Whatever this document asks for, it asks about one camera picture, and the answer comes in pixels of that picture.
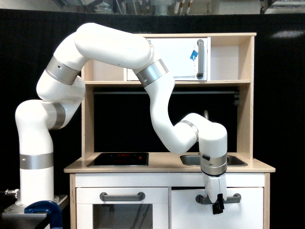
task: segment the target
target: cabinet door handle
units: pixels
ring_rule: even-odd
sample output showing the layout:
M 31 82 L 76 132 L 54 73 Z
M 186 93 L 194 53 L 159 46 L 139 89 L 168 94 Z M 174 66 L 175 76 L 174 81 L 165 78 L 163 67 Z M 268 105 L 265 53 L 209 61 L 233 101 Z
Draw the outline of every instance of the cabinet door handle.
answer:
M 238 193 L 235 193 L 232 197 L 227 197 L 227 200 L 224 201 L 224 204 L 239 203 L 241 199 L 242 196 Z M 198 204 L 214 204 L 210 201 L 210 198 L 204 198 L 202 195 L 196 196 L 196 202 Z
M 108 196 L 106 192 L 102 192 L 100 199 L 102 201 L 141 201 L 145 199 L 145 194 L 139 192 L 137 195 Z
M 206 68 L 206 49 L 204 48 L 204 41 L 199 39 L 198 45 L 198 73 L 197 79 L 202 79 Z

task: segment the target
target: blue sticker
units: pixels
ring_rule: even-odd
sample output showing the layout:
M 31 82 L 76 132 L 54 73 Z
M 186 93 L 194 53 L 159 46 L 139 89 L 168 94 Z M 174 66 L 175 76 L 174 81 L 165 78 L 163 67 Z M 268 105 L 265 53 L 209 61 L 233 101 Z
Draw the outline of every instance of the blue sticker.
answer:
M 193 61 L 195 61 L 196 57 L 198 56 L 198 52 L 196 52 L 195 50 L 193 50 L 190 59 L 192 59 Z

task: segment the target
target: black induction cooktop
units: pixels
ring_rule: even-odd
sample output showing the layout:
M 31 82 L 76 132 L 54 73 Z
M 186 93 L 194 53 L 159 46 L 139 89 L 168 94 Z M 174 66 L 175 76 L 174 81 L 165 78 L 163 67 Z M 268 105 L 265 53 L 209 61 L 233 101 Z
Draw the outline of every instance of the black induction cooktop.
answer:
M 148 166 L 148 153 L 101 153 L 88 167 Z

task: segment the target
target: stainless steel sink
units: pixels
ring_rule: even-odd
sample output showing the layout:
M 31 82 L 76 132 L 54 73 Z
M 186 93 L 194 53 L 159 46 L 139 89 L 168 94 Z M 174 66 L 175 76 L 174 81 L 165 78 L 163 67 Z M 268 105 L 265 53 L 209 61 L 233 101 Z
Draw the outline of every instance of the stainless steel sink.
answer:
M 182 155 L 182 163 L 186 166 L 200 166 L 199 155 Z M 228 166 L 247 166 L 248 164 L 235 156 L 228 156 Z

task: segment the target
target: wooden countertop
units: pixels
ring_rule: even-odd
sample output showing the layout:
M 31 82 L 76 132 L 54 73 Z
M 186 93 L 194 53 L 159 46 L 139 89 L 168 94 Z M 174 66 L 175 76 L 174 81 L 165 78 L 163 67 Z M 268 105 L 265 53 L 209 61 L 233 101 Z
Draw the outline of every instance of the wooden countertop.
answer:
M 149 163 L 145 167 L 87 167 L 100 153 L 94 153 L 86 160 L 81 158 L 64 169 L 65 173 L 201 173 L 199 166 L 186 166 L 180 156 L 173 153 L 149 153 Z M 228 167 L 228 173 L 273 173 L 275 168 L 256 159 L 249 160 L 238 153 L 228 153 L 241 159 L 247 166 Z

